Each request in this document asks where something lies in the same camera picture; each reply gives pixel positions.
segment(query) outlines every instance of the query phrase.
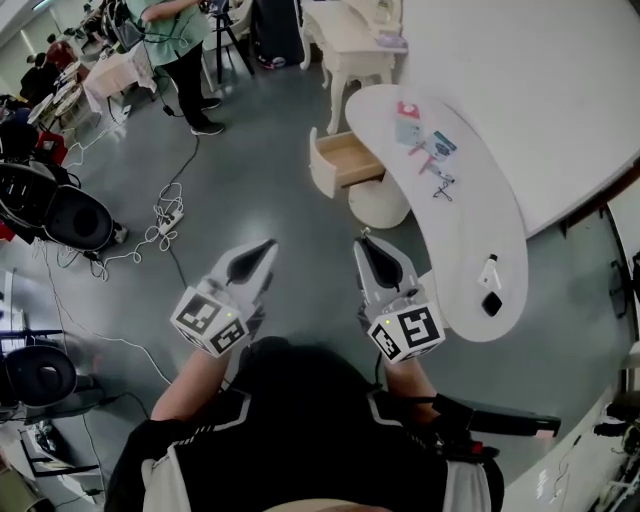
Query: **white sneaker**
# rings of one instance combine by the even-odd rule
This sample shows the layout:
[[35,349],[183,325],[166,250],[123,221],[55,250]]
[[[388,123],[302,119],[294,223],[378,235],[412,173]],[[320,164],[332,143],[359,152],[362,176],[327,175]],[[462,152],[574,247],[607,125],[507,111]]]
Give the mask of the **white sneaker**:
[[122,226],[120,229],[116,229],[115,231],[116,231],[116,233],[113,236],[113,239],[115,240],[115,242],[117,244],[124,243],[124,241],[129,236],[129,230],[127,228],[125,228],[124,226]]

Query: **power strip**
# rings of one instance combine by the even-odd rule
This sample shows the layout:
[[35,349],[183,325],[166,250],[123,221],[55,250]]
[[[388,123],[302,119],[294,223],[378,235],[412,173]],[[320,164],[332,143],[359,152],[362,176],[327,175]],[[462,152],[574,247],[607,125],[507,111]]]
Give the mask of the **power strip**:
[[160,231],[160,234],[166,236],[167,233],[169,233],[175,227],[175,225],[180,222],[180,219],[182,219],[182,217],[184,217],[184,212],[182,210],[176,210],[166,215],[162,220],[162,224],[160,224],[160,228],[158,229]]

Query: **person's arm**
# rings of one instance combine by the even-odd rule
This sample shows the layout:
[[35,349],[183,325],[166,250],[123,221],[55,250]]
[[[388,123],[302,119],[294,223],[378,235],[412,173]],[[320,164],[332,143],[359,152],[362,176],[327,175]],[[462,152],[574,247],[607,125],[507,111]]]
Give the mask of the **person's arm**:
[[170,2],[162,2],[157,5],[147,7],[142,15],[142,21],[151,22],[158,20],[166,20],[174,18],[176,14],[184,11],[187,7],[191,7],[199,2],[199,0],[172,0]]
[[[389,393],[400,397],[435,397],[435,390],[417,358],[391,364],[385,360],[385,373]],[[421,424],[428,424],[438,416],[431,404],[420,404],[415,407],[414,420]]]
[[196,349],[156,403],[151,419],[187,421],[193,417],[220,391],[230,358],[231,352],[216,359]]

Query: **green shirt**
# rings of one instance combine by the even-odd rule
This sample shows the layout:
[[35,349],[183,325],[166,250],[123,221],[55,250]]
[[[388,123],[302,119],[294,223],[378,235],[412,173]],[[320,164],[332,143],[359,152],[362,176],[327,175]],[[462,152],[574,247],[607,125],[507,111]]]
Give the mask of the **green shirt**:
[[181,11],[175,18],[147,23],[141,19],[142,13],[159,0],[127,0],[127,7],[133,22],[141,28],[149,59],[153,66],[169,64],[189,53],[199,45],[212,29],[198,5]]

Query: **small bottle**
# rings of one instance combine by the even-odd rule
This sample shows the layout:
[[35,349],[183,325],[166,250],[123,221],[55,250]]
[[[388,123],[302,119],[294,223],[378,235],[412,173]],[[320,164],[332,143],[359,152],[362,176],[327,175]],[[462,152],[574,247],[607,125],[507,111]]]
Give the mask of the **small bottle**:
[[390,0],[378,0],[376,14],[373,21],[378,25],[386,25],[391,21],[391,2]]
[[478,284],[487,290],[501,290],[502,283],[498,277],[498,257],[495,254],[489,256],[489,259],[484,264],[482,274],[478,278]]

